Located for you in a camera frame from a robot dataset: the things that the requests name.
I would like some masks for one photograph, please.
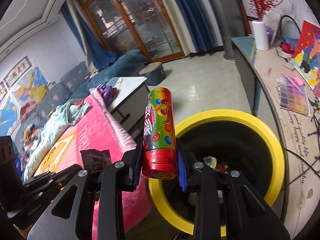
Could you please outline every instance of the stool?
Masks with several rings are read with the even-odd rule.
[[[165,79],[161,62],[151,63],[139,72],[139,76],[147,78],[148,86],[157,86]]]

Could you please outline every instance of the colorful painting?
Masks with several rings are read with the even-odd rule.
[[[12,87],[20,77],[31,67],[28,57],[25,56],[12,70],[5,76],[4,82],[7,87]]]
[[[7,93],[7,89],[3,83],[3,81],[0,82],[0,102],[4,98],[5,94]]]
[[[11,90],[19,105],[24,106],[30,101],[39,103],[48,92],[48,84],[39,67],[35,67],[30,69]]]
[[[298,46],[291,62],[318,98],[320,98],[319,57],[320,28],[304,21]]]
[[[19,109],[9,95],[0,103],[0,136],[10,135],[19,123]]]

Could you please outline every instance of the purple bag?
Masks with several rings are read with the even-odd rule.
[[[104,104],[108,107],[112,101],[112,86],[106,86],[105,84],[99,85],[99,89],[102,90],[101,96],[103,98]]]

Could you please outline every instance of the candy label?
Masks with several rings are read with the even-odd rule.
[[[171,93],[166,88],[152,90],[147,97],[144,127],[145,151],[175,149]]]

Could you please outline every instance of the white table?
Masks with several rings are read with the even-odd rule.
[[[149,89],[146,77],[120,77],[114,85],[116,98],[107,107],[112,116],[135,138],[143,131],[143,117]]]

